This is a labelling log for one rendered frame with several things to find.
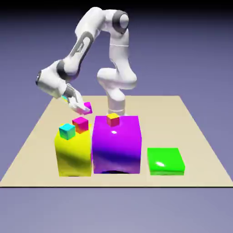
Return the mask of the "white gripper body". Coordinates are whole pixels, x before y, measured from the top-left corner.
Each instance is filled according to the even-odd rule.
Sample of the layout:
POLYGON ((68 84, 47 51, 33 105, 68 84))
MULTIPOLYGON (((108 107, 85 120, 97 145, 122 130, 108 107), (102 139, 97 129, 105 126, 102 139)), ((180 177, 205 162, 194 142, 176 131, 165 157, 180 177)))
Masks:
POLYGON ((77 90, 72 91, 72 97, 68 98, 68 105, 73 111, 80 115, 85 115, 90 111, 90 109, 84 105, 82 96, 77 90))

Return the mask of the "small pink cube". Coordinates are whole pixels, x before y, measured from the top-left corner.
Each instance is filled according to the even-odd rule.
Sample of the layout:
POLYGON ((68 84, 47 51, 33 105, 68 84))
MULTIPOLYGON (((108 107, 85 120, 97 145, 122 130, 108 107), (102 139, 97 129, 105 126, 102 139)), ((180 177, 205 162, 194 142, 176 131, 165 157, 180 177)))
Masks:
POLYGON ((89 130, 89 121, 83 117, 73 119, 72 124, 75 126, 76 132, 79 134, 89 130))

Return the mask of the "small cyan cube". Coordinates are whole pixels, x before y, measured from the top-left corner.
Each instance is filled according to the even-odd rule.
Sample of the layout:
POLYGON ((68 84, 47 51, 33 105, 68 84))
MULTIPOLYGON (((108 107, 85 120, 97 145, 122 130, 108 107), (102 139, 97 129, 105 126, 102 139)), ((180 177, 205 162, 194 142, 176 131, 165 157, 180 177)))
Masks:
POLYGON ((76 135, 76 128, 74 125, 71 125, 69 123, 61 125, 59 127, 59 134, 61 138, 70 140, 76 135))

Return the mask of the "small yellow cube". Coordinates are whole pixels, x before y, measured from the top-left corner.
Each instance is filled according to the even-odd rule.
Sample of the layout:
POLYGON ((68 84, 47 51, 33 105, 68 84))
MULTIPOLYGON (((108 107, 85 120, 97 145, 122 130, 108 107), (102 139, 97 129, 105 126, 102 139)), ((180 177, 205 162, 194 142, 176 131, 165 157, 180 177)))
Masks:
POLYGON ((107 124, 111 127, 115 127, 120 124, 120 116, 116 113, 107 114, 106 120, 107 124))

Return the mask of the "large yellow box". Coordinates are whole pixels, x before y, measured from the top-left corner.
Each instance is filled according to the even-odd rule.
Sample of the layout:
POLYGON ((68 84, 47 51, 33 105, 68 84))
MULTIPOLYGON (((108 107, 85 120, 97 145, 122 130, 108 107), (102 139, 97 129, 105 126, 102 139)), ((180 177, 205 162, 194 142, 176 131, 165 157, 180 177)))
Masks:
POLYGON ((58 173, 61 177, 90 177, 92 172, 91 134, 85 131, 70 140, 54 139, 58 173))

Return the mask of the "large purple box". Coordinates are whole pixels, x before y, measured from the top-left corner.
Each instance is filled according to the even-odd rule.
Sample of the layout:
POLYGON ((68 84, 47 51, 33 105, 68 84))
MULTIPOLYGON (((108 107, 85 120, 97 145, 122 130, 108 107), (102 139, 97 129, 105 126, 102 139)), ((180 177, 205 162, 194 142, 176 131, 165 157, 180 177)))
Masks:
POLYGON ((120 116, 111 127, 106 116, 96 116, 92 133, 94 173, 122 172, 139 174, 142 134, 138 116, 120 116))

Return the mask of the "large green box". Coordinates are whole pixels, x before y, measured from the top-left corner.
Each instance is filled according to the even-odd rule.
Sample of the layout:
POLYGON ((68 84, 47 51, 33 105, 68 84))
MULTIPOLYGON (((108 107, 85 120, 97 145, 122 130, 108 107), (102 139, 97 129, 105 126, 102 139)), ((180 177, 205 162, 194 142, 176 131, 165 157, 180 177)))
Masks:
POLYGON ((150 175, 184 175, 185 164, 178 148, 148 148, 150 175))

